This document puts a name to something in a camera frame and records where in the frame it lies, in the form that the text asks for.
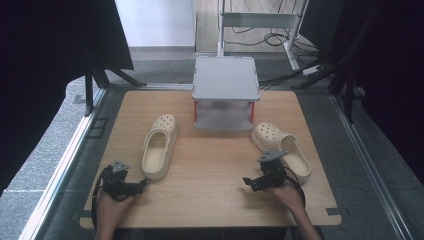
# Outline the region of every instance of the metal rail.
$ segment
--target metal rail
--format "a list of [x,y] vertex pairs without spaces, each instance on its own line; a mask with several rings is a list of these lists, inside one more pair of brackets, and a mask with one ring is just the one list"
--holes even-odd
[[386,184],[380,177],[380,174],[378,173],[372,158],[368,154],[366,147],[364,146],[358,132],[356,131],[355,126],[351,124],[345,116],[343,103],[341,102],[340,98],[336,97],[335,95],[330,95],[330,98],[350,140],[352,141],[356,152],[358,153],[359,159],[361,160],[361,163],[365,169],[365,173],[367,174],[371,185],[374,187],[374,190],[381,202],[381,205],[383,206],[384,211],[387,214],[390,223],[393,226],[394,231],[396,232],[396,235],[398,236],[398,239],[414,239]]
[[[96,92],[94,97],[95,106],[101,102],[106,91],[105,89],[99,89]],[[37,237],[96,112],[97,108],[90,115],[82,118],[19,239],[35,239]]]

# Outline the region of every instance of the wooden board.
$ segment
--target wooden board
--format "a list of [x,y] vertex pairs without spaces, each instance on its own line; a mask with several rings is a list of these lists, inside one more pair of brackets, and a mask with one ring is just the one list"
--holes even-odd
[[[246,227],[294,225],[290,213],[268,192],[253,192],[242,177],[261,175],[262,155],[250,132],[216,132],[194,128],[191,91],[133,91],[122,102],[99,171],[114,160],[131,166],[127,182],[138,182],[143,142],[153,121],[173,114],[180,124],[167,175],[151,181],[121,222],[123,228]],[[261,92],[255,122],[269,122],[300,142],[312,166],[303,185],[306,210],[314,225],[336,225],[340,215],[297,97],[293,92]],[[91,209],[91,195],[85,210]],[[81,218],[92,228],[90,218]]]

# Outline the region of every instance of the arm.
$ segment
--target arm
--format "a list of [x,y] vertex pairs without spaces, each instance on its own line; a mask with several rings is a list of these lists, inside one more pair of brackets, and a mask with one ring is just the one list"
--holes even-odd
[[124,201],[117,202],[100,188],[97,193],[97,232],[95,239],[113,239],[115,228],[134,201],[135,196],[129,196]]
[[271,191],[293,215],[302,239],[321,240],[321,237],[309,219],[308,213],[303,208],[302,199],[299,193],[292,183],[286,181],[278,188],[269,188],[269,191]]

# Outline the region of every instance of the clog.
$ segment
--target clog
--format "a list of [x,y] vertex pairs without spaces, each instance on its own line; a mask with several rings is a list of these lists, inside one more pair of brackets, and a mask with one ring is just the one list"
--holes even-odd
[[142,172],[148,179],[161,179],[168,172],[179,126],[171,114],[158,117],[144,140]]
[[255,146],[262,152],[266,150],[289,152],[281,160],[285,167],[293,171],[300,184],[310,178],[311,165],[303,154],[299,142],[292,135],[282,132],[271,123],[263,122],[253,128],[251,138]]

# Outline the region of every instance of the white shelf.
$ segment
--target white shelf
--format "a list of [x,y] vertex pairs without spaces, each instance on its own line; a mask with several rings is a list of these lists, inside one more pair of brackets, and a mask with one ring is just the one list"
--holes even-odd
[[196,128],[252,129],[252,103],[260,99],[254,60],[249,57],[198,57],[192,97]]

